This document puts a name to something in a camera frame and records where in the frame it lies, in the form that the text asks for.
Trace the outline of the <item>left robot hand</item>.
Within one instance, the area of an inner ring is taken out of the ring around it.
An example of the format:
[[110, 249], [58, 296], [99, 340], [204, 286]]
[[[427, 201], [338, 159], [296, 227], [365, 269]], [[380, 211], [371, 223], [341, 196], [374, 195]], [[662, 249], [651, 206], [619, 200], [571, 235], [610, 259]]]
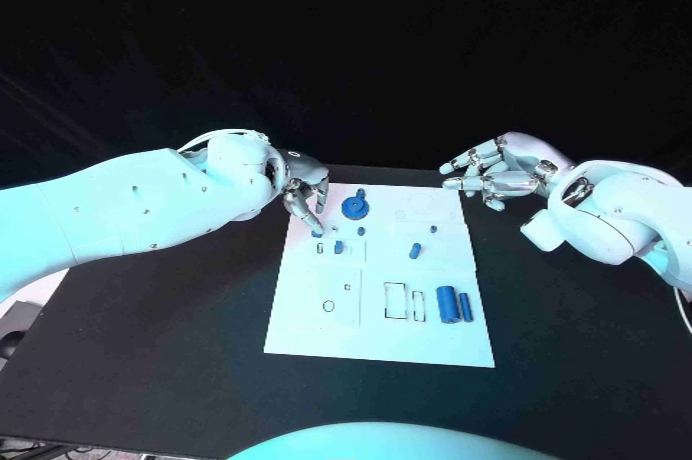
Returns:
[[276, 180], [285, 207], [321, 237], [325, 227], [318, 215], [323, 213], [328, 204], [329, 169], [305, 153], [286, 149], [279, 149], [277, 153], [282, 168]]

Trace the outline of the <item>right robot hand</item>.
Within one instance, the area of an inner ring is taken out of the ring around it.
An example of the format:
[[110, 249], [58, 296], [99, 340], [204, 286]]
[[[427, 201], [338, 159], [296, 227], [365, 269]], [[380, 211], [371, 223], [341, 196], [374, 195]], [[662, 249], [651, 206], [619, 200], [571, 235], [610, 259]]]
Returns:
[[544, 140], [508, 132], [458, 155], [440, 166], [440, 174], [462, 172], [443, 181], [443, 188], [481, 195], [495, 211], [505, 201], [537, 194], [547, 198], [563, 177], [577, 166], [566, 154]]

